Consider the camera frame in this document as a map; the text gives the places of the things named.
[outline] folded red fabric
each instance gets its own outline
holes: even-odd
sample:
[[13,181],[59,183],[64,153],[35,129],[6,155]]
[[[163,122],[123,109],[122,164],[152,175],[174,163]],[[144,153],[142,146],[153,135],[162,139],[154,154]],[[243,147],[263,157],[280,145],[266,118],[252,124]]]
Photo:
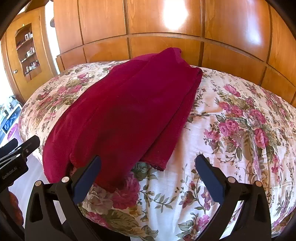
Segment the folded red fabric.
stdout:
[[44,173],[58,182],[94,155],[96,183],[113,192],[138,161],[164,170],[202,78],[181,50],[139,56],[115,66],[60,117],[43,150]]

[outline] wooden cabinet door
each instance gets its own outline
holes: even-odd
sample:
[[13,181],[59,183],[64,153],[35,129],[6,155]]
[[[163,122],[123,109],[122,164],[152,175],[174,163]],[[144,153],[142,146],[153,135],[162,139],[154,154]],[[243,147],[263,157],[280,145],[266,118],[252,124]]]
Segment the wooden cabinet door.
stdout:
[[[16,37],[24,28],[31,29],[33,38],[20,46],[18,44],[19,38]],[[46,35],[44,7],[29,11],[16,18],[6,31],[6,43],[14,81],[22,97],[27,101],[41,85],[56,75]],[[27,51],[33,46],[35,52],[27,56]],[[26,74],[26,65],[30,65],[31,61],[36,62],[36,60],[40,65],[34,71]]]

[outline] wooden door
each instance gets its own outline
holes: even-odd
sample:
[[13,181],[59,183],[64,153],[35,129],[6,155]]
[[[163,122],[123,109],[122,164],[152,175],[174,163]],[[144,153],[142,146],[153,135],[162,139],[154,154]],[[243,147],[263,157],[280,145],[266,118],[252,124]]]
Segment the wooden door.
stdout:
[[6,47],[14,83],[27,101],[56,75],[46,35],[44,7],[24,13],[10,24]]

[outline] floral bedspread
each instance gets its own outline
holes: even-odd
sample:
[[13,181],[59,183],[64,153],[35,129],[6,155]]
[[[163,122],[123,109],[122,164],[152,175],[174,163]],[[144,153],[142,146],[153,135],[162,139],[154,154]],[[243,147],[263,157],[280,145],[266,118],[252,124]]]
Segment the floral bedspread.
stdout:
[[[34,155],[41,162],[46,138],[62,113],[122,62],[74,66],[31,96],[19,119],[20,133],[23,140],[39,136],[41,146]],[[269,204],[272,233],[282,231],[296,206],[296,109],[251,82],[202,70],[191,113],[167,168],[160,172],[139,162],[124,187],[114,193],[93,185],[78,205],[86,217],[144,241],[194,240],[219,205],[195,170],[194,159],[202,153],[226,176],[243,183],[260,180]],[[230,234],[241,205],[238,203],[223,236]]]

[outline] rose pattern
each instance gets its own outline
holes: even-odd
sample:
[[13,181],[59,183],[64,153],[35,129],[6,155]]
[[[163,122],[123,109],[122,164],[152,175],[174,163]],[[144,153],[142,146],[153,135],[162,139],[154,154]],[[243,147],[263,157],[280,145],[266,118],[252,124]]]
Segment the rose pattern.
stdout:
[[[58,118],[88,87],[123,62],[71,67],[32,95],[22,109],[19,127],[23,140],[39,136],[41,146],[34,155],[40,161],[46,138]],[[272,233],[283,230],[296,206],[295,109],[251,82],[216,70],[202,70],[202,82],[182,138],[165,171],[138,162],[122,189],[111,194],[93,185],[78,205],[83,215],[142,240],[195,240],[218,208],[194,166],[196,155],[204,151],[208,161],[226,176],[245,183],[260,180],[270,207]],[[231,232],[239,210],[240,206],[225,235]],[[157,230],[155,217],[163,218],[160,216],[169,225]]]

